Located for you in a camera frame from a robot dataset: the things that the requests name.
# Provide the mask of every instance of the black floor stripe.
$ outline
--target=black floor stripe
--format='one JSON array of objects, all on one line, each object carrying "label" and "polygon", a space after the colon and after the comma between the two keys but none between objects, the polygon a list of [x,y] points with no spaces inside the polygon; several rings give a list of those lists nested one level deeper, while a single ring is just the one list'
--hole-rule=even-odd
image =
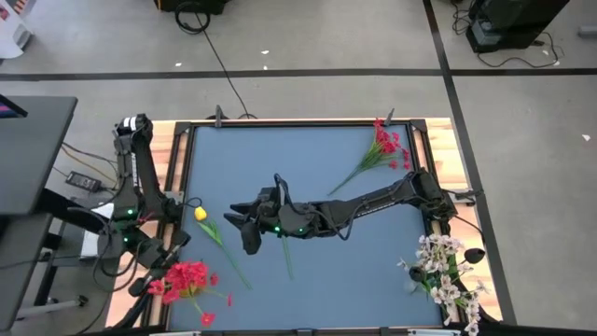
[{"label": "black floor stripe", "polygon": [[[229,71],[232,78],[269,77],[442,77],[442,69],[297,69]],[[453,77],[594,76],[597,68],[569,69],[454,69]],[[142,80],[225,78],[222,71],[134,72],[88,74],[0,74],[0,81]]]},{"label": "black floor stripe", "polygon": [[562,69],[453,69],[450,75],[458,77],[524,77],[524,76],[594,76],[597,68]]},{"label": "black floor stripe", "polygon": [[[439,34],[439,29],[437,27],[436,15],[430,0],[423,0],[423,5],[425,7],[425,13],[427,14],[427,20],[429,21],[429,27],[431,28],[431,35],[433,37],[433,43],[436,47],[437,59],[439,60],[439,66],[442,70],[444,84],[446,85],[446,92],[448,94],[448,100],[450,102],[454,123],[456,125],[456,133],[458,135],[458,139],[460,140],[460,146],[465,157],[465,165],[466,170],[468,171],[471,188],[482,189],[483,186],[481,185],[479,170],[477,168],[477,162],[475,161],[475,155],[473,153],[473,147],[471,146],[470,138],[468,137],[468,132],[466,130],[465,117],[463,115],[462,108],[460,107],[458,94],[456,93],[454,81],[451,76],[450,65],[448,64],[448,58],[446,57],[446,51],[444,49],[441,35]],[[492,221],[490,219],[485,196],[482,195],[478,197],[477,201],[479,224],[485,236],[487,256],[489,258],[490,267],[492,270],[495,291],[500,303],[500,308],[502,310],[502,317],[508,324],[516,324],[512,300],[510,299],[509,290],[507,288],[504,268],[502,265],[502,260],[500,259],[497,242],[495,241],[495,233],[493,232]]]},{"label": "black floor stripe", "polygon": [[[232,78],[258,77],[348,77],[348,76],[416,76],[439,77],[439,69],[300,69],[228,71]],[[46,80],[126,80],[126,79],[193,79],[226,78],[222,71],[97,73],[97,74],[0,74],[0,81]]]}]

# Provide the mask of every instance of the blue table surface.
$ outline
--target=blue table surface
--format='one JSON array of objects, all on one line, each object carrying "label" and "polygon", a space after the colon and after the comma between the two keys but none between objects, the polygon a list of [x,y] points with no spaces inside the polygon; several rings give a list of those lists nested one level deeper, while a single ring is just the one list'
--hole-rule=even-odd
[{"label": "blue table surface", "polygon": [[[409,147],[405,126],[388,131],[399,133],[401,146]],[[413,207],[398,205],[359,218],[346,242],[338,237],[288,239],[293,280],[281,239],[262,235],[259,252],[247,256],[239,231],[223,218],[232,212],[231,203],[251,202],[261,188],[274,186],[275,173],[288,182],[294,202],[348,200],[394,183],[407,171],[379,167],[326,196],[359,163],[373,127],[200,127],[195,135],[187,199],[203,199],[203,207],[217,221],[223,241],[253,287],[246,289],[225,254],[199,227],[192,209],[186,210],[182,229],[191,241],[182,249],[181,260],[202,259],[220,277],[216,288],[233,296],[232,307],[216,296],[199,296],[201,308],[216,314],[211,329],[441,324],[433,301],[421,292],[408,293],[408,275],[396,267],[400,257],[414,260],[418,237],[424,233],[421,212]],[[192,302],[174,303],[170,330],[200,328],[200,315]]]}]

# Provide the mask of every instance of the black cable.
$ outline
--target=black cable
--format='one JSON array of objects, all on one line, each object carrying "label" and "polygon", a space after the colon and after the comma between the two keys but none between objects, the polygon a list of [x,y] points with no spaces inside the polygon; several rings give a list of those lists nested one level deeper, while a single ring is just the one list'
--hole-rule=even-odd
[{"label": "black cable", "polygon": [[113,190],[111,188],[106,188],[106,187],[101,187],[98,192],[107,192],[110,194],[110,196],[114,197],[114,192],[112,192]]},{"label": "black cable", "polygon": [[[200,28],[193,28],[190,25],[188,25],[188,23],[180,21],[180,19],[179,19],[180,12],[182,12],[182,10],[187,7],[195,7],[196,11],[194,13],[195,13],[195,17],[197,18],[197,21],[199,22]],[[205,38],[207,39],[209,46],[212,48],[212,51],[214,52],[214,55],[217,58],[217,61],[220,63],[220,66],[222,67],[222,70],[224,71],[224,75],[226,75],[226,79],[228,80],[230,87],[232,88],[232,90],[234,91],[234,94],[236,94],[236,97],[239,99],[239,102],[241,102],[241,105],[243,106],[244,113],[241,114],[238,117],[238,119],[242,119],[243,117],[245,117],[246,119],[257,119],[257,117],[255,115],[250,114],[249,111],[247,110],[246,105],[244,104],[243,98],[241,98],[241,95],[236,91],[234,84],[232,84],[232,80],[230,79],[228,70],[226,70],[226,66],[224,66],[222,59],[220,59],[219,54],[215,50],[214,44],[212,43],[212,39],[209,38],[209,35],[207,34],[206,29],[209,26],[209,23],[211,22],[211,16],[209,15],[209,13],[205,13],[205,16],[207,17],[207,22],[205,23],[205,25],[203,25],[203,22],[201,22],[201,19],[199,18],[199,14],[198,14],[199,9],[200,8],[198,7],[198,3],[196,1],[186,1],[182,4],[180,4],[174,11],[174,17],[176,19],[176,24],[178,24],[178,28],[180,28],[183,32],[185,32],[189,35],[196,35],[199,33],[205,34]]]},{"label": "black cable", "polygon": [[134,276],[137,274],[137,267],[139,266],[139,251],[141,250],[141,245],[143,244],[144,241],[139,242],[139,244],[137,245],[136,251],[135,253],[132,255],[132,259],[134,260],[134,262],[132,263],[132,273],[131,276],[129,277],[129,279],[122,284],[119,287],[114,287],[114,288],[105,288],[104,286],[100,285],[100,283],[97,281],[97,266],[100,264],[101,261],[103,261],[103,256],[105,255],[105,252],[108,250],[108,247],[111,245],[110,241],[108,240],[108,244],[105,245],[104,251],[102,251],[102,254],[100,255],[100,257],[98,259],[95,260],[95,262],[93,263],[93,270],[91,271],[91,278],[93,278],[93,282],[95,283],[95,285],[103,290],[106,293],[115,293],[118,292],[119,290],[122,290],[126,287],[128,287],[132,280],[134,279]]},{"label": "black cable", "polygon": [[[197,18],[197,21],[199,22],[199,25],[203,26],[203,23],[201,23],[201,19],[199,18],[199,14],[197,14],[197,12],[195,12],[195,17]],[[236,96],[239,98],[239,102],[241,102],[241,105],[243,106],[244,114],[241,115],[240,117],[238,117],[238,119],[241,119],[242,116],[246,116],[247,119],[250,119],[250,118],[257,119],[257,117],[255,117],[254,115],[250,114],[249,111],[247,111],[246,106],[244,105],[243,98],[241,98],[241,95],[236,91],[236,88],[234,88],[234,84],[232,84],[232,80],[230,79],[230,76],[228,74],[228,70],[226,70],[226,66],[224,66],[224,63],[220,59],[220,56],[217,54],[217,51],[215,51],[214,44],[212,43],[212,39],[209,38],[209,35],[207,34],[207,31],[203,31],[203,33],[205,34],[205,38],[207,39],[207,42],[209,43],[210,47],[212,47],[212,50],[214,51],[214,55],[217,58],[217,61],[222,66],[222,70],[224,71],[224,75],[226,75],[226,79],[228,80],[228,83],[230,84],[230,87],[232,88],[232,90],[234,91],[234,93],[236,94]]]},{"label": "black cable", "polygon": [[460,217],[460,216],[454,216],[454,218],[460,219],[461,221],[463,221],[465,224],[468,224],[469,226],[475,228],[475,230],[477,230],[481,236],[481,241],[483,242],[483,244],[485,245],[485,235],[483,234],[483,231],[475,224],[469,222],[468,220]]},{"label": "black cable", "polygon": [[100,263],[100,271],[102,271],[102,273],[107,276],[107,277],[112,277],[112,278],[117,278],[123,274],[125,274],[126,272],[129,271],[129,269],[131,268],[132,264],[134,263],[135,258],[131,258],[131,260],[129,260],[129,263],[127,264],[127,266],[124,268],[124,270],[120,271],[120,272],[116,272],[116,273],[110,273],[108,272],[105,267],[104,267],[104,263],[101,262]]},{"label": "black cable", "polygon": [[97,159],[97,160],[102,160],[102,161],[106,161],[106,162],[109,162],[109,163],[117,163],[116,161],[114,161],[114,160],[109,160],[109,159],[107,159],[107,158],[105,158],[105,157],[103,157],[103,156],[100,156],[100,155],[97,155],[97,154],[93,154],[93,153],[89,153],[89,152],[86,152],[86,151],[83,151],[83,150],[77,149],[76,147],[74,147],[74,146],[72,146],[72,145],[69,145],[69,144],[67,144],[67,143],[65,143],[65,142],[62,142],[62,144],[63,144],[64,146],[68,147],[69,149],[72,149],[72,150],[74,150],[75,152],[77,152],[77,153],[79,153],[79,154],[87,155],[87,156],[89,156],[89,157],[92,157],[92,158],[94,158],[94,159]]},{"label": "black cable", "polygon": [[85,331],[89,330],[91,327],[93,327],[95,322],[97,322],[97,320],[99,320],[100,317],[102,316],[102,313],[104,312],[105,306],[108,304],[109,299],[110,299],[110,295],[106,294],[105,299],[104,299],[104,304],[102,304],[102,309],[100,309],[100,311],[97,313],[95,318],[93,318],[93,320],[91,320],[91,322],[88,324],[88,326],[85,327],[84,329],[81,329],[80,331],[78,331],[76,333],[76,335],[80,335],[80,334],[84,333]]},{"label": "black cable", "polygon": [[[190,203],[191,201],[199,201],[199,205],[193,205]],[[201,197],[192,197],[192,198],[189,198],[186,202],[184,202],[183,205],[186,205],[186,206],[189,206],[192,208],[197,208],[197,207],[200,207],[203,205],[203,200],[201,199]]]},{"label": "black cable", "polygon": [[199,28],[191,27],[188,23],[180,21],[180,13],[182,13],[185,9],[189,9],[190,7],[193,7],[192,10],[187,11],[194,11],[195,15],[197,15],[197,12],[201,12],[203,10],[203,8],[201,8],[201,4],[197,0],[186,1],[178,5],[174,10],[174,19],[176,20],[176,24],[178,25],[178,28],[180,28],[181,31],[189,35],[197,35],[201,32],[204,32],[205,29],[209,27],[209,23],[212,21],[212,16],[209,13],[204,13],[207,17],[207,22],[205,23],[205,25],[203,25],[201,21],[199,21]]},{"label": "black cable", "polygon": [[105,245],[104,250],[102,251],[102,253],[98,256],[98,258],[93,262],[93,270],[91,271],[91,277],[93,278],[93,283],[95,283],[95,286],[97,286],[99,289],[105,291],[106,293],[114,293],[117,292],[125,287],[127,287],[131,282],[132,279],[134,278],[135,274],[137,273],[137,266],[138,266],[138,256],[139,256],[139,250],[141,249],[141,245],[143,244],[143,241],[141,241],[138,245],[137,245],[137,249],[136,252],[132,255],[132,259],[134,259],[134,263],[132,266],[132,274],[131,277],[129,278],[129,280],[127,280],[127,282],[125,282],[122,286],[120,287],[115,287],[112,289],[106,289],[104,286],[100,285],[99,282],[97,281],[97,267],[100,265],[100,262],[104,261],[104,255],[105,253],[108,251],[108,248],[112,245],[112,233],[110,232],[110,224],[108,222],[106,222],[104,220],[103,217],[101,217],[100,215],[94,213],[93,211],[91,211],[90,209],[87,208],[83,208],[83,207],[69,207],[67,208],[68,211],[74,211],[74,212],[82,212],[82,213],[86,213],[92,217],[95,217],[97,220],[101,221],[104,224],[104,234],[107,235],[108,237],[108,243]]},{"label": "black cable", "polygon": [[[123,187],[124,187],[124,178],[121,178],[120,179],[120,186],[118,187],[118,189],[116,190],[116,192],[114,194],[112,194],[112,197],[110,197],[107,201],[105,201],[104,204],[110,204],[110,203],[112,203],[112,201],[114,201],[117,198],[117,196],[119,196],[119,194],[122,191]],[[88,208],[88,209],[91,210],[91,209],[94,209],[96,207],[98,207],[98,206],[93,206],[92,208]]]},{"label": "black cable", "polygon": [[58,169],[58,168],[56,168],[56,167],[54,167],[54,166],[52,166],[52,169],[53,169],[53,170],[55,170],[56,172],[58,172],[60,175],[62,175],[62,176],[64,176],[64,177],[68,178],[68,175],[67,175],[67,174],[65,174],[64,172],[62,172],[60,169]]},{"label": "black cable", "polygon": [[481,62],[483,62],[485,65],[487,65],[489,67],[492,67],[492,68],[498,68],[498,67],[500,67],[500,66],[502,66],[502,65],[504,65],[504,64],[506,64],[506,63],[508,63],[510,61],[514,61],[514,60],[518,60],[518,61],[521,61],[523,63],[526,63],[527,65],[529,65],[533,69],[541,69],[541,68],[545,68],[545,67],[548,67],[548,66],[552,66],[555,63],[557,63],[557,62],[560,61],[560,57],[558,56],[558,53],[556,52],[556,49],[555,49],[556,46],[553,45],[553,38],[551,37],[551,34],[548,33],[548,32],[543,32],[541,34],[545,34],[545,35],[547,35],[549,37],[549,47],[551,48],[551,52],[553,53],[553,57],[554,57],[554,60],[553,60],[552,63],[535,65],[535,64],[532,64],[529,61],[527,61],[527,60],[525,60],[525,59],[523,59],[521,57],[509,57],[509,58],[505,59],[503,62],[501,62],[499,64],[491,64],[491,63],[487,63],[487,61],[483,60],[481,58],[481,56],[480,56],[480,53],[477,53],[477,58]]},{"label": "black cable", "polygon": [[[76,256],[64,256],[64,257],[54,257],[55,259],[74,259],[74,258],[81,258],[81,255],[76,255]],[[13,268],[16,266],[20,266],[22,264],[27,264],[27,263],[34,263],[34,262],[47,262],[47,259],[35,259],[35,260],[25,260],[25,261],[18,261],[18,262],[13,262],[11,264],[8,265],[3,265],[0,266],[0,271],[9,269],[9,268]]]},{"label": "black cable", "polygon": [[[454,3],[453,0],[450,1],[451,5],[454,6],[454,8],[456,9],[456,11],[451,15],[452,18],[454,19],[454,22],[451,25],[451,29],[457,34],[457,35],[462,35],[464,33],[466,33],[466,30],[468,29],[468,27],[470,27],[470,25],[472,24],[471,21],[468,20],[468,12],[470,11],[470,9],[473,7],[473,4],[475,3],[474,0],[472,0],[470,2],[470,5],[468,7],[468,9],[460,9],[458,8],[458,5],[456,5],[456,3]],[[458,22],[460,21],[464,21],[466,22],[466,27],[458,27]]]},{"label": "black cable", "polygon": [[[117,170],[117,169],[116,169],[116,167],[114,166],[114,163],[117,163],[116,161],[112,161],[112,160],[109,160],[109,159],[107,159],[107,158],[105,158],[105,157],[103,157],[103,156],[100,156],[100,155],[97,155],[97,154],[92,154],[92,153],[89,153],[89,152],[86,152],[86,151],[83,151],[83,150],[77,149],[76,147],[73,147],[72,145],[69,145],[69,144],[67,144],[67,143],[65,143],[65,142],[62,142],[62,147],[67,147],[67,148],[69,148],[69,149],[71,149],[71,150],[74,150],[75,152],[77,152],[77,153],[79,153],[79,154],[83,154],[83,155],[89,156],[89,157],[91,157],[91,158],[94,158],[94,159],[97,159],[97,160],[101,160],[101,161],[105,161],[105,162],[107,162],[107,163],[110,165],[110,167],[112,167],[112,170],[114,171],[114,175],[116,176],[116,179],[118,179],[118,170]],[[88,164],[88,163],[86,163],[86,162],[81,162],[79,158],[75,158],[75,157],[73,157],[73,156],[72,156],[72,154],[68,153],[68,152],[67,152],[67,151],[65,151],[65,150],[64,150],[64,153],[65,153],[66,155],[68,155],[69,157],[71,157],[72,159],[74,159],[74,160],[76,160],[76,161],[79,161],[80,163],[83,163],[83,164],[85,164],[85,165],[89,165],[89,164]],[[96,171],[98,171],[98,169],[97,169],[97,168],[95,168],[95,167],[93,167],[93,166],[91,166],[90,168],[91,168],[91,169],[94,169],[94,170],[96,170]]]}]

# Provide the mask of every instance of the white flower bouquet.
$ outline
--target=white flower bouquet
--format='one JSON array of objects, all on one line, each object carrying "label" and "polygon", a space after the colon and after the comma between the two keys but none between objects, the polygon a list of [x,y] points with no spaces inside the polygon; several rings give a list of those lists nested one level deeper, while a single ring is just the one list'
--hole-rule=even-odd
[{"label": "white flower bouquet", "polygon": [[485,256],[485,251],[479,248],[471,248],[465,252],[465,260],[456,263],[456,253],[463,244],[447,235],[431,234],[419,238],[420,248],[416,251],[417,261],[408,264],[400,259],[398,266],[403,267],[409,273],[410,279],[418,283],[435,303],[437,303],[446,315],[444,325],[458,320],[457,307],[466,312],[468,325],[465,331],[470,336],[479,333],[479,293],[487,292],[487,288],[478,281],[474,290],[461,291],[455,283],[460,277],[473,270],[469,264],[478,263]]}]

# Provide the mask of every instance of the gray floor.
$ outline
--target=gray floor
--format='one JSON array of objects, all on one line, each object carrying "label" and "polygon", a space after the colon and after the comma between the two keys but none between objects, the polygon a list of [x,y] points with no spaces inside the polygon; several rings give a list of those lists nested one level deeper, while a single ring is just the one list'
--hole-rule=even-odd
[{"label": "gray floor", "polygon": [[[432,1],[451,68],[484,68],[464,36],[451,31],[452,8]],[[548,31],[565,50],[559,68],[596,67],[597,39],[576,36],[597,24],[597,2],[572,0]],[[27,21],[37,33],[27,52],[0,73],[102,73],[219,70],[201,35],[185,35],[172,14],[151,1],[38,1]],[[233,70],[314,68],[438,69],[421,1],[234,0],[209,34]],[[501,51],[548,62],[542,48]],[[509,63],[506,68],[521,67]],[[399,117],[451,117],[441,77],[235,78],[259,117],[373,117],[392,107]],[[457,77],[479,172],[518,321],[522,325],[597,329],[593,311],[597,233],[597,77]],[[3,94],[79,98],[67,141],[111,155],[110,129],[125,116],[200,119],[216,104],[231,116],[241,107],[225,79],[0,82]],[[593,137],[586,142],[582,134]],[[56,167],[94,175],[62,154]],[[49,187],[85,196],[52,174]],[[104,295],[87,269],[63,269],[52,294],[91,297],[91,306],[18,322],[13,335],[64,334],[85,326]],[[32,301],[31,294],[25,303]]]}]

